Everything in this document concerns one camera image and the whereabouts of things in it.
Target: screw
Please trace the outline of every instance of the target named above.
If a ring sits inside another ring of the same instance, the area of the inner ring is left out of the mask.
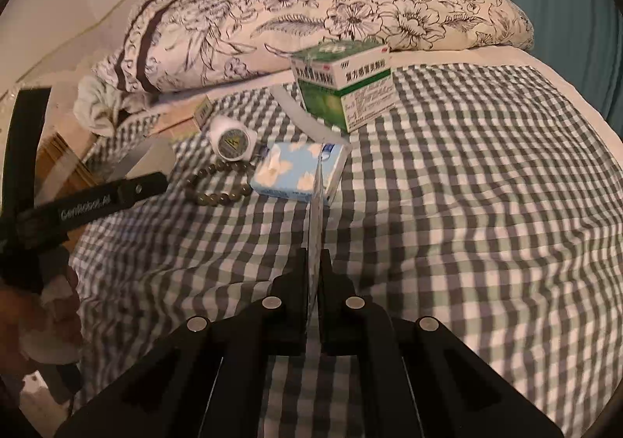
[[[208,325],[208,321],[203,317],[192,317],[188,322],[186,322],[186,327],[188,327],[192,332],[203,331]]]
[[[281,306],[281,300],[276,296],[268,296],[262,300],[262,306],[267,310],[276,310]]]
[[[366,305],[366,302],[359,296],[351,296],[346,303],[351,310],[360,310]]]
[[[437,329],[439,329],[439,322],[437,322],[437,320],[432,317],[424,317],[422,320],[420,320],[420,327],[424,331],[428,332],[437,331]]]

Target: green medicine box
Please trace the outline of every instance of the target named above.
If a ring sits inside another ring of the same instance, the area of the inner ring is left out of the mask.
[[[347,132],[396,103],[386,45],[325,42],[294,53],[292,72],[307,111]]]

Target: bead bracelet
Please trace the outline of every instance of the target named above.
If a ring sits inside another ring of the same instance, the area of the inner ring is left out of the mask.
[[[235,171],[247,174],[248,171],[254,169],[253,165],[248,162],[225,162],[217,159],[216,164],[210,164],[207,168],[198,170],[186,181],[184,194],[186,199],[200,206],[218,206],[219,204],[227,206],[233,202],[238,202],[242,197],[251,195],[253,189],[248,184],[248,181],[240,186],[234,186],[229,193],[199,193],[196,190],[199,182],[207,176],[213,176],[217,172]]]

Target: cardboard box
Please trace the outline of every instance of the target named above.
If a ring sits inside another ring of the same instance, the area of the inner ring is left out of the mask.
[[[314,176],[321,157],[325,204],[329,206],[338,189],[348,150],[341,144],[275,142],[257,166],[251,186],[257,193],[310,202]]]
[[[198,94],[185,102],[176,103],[170,111],[162,113],[152,127],[150,136],[161,134],[175,141],[200,132],[214,110],[214,101],[206,94]]]
[[[373,42],[326,42],[292,55],[308,112],[351,132],[396,102],[389,48]]]

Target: gingham bedsheet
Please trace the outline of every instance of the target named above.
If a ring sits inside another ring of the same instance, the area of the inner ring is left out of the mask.
[[[418,65],[394,80],[397,107],[350,134],[325,212],[335,270],[391,315],[437,317],[579,437],[622,376],[621,168],[531,67]],[[263,142],[306,138],[266,88],[216,112]],[[120,131],[90,165],[118,159],[152,121]],[[186,202],[181,183],[214,156],[205,134],[176,152],[167,193],[92,223],[74,253],[80,404],[185,318],[219,320],[262,298],[304,243],[305,204],[257,193],[226,208]],[[304,358],[271,362],[260,436],[362,436],[356,359],[320,356],[317,337],[312,328]]]

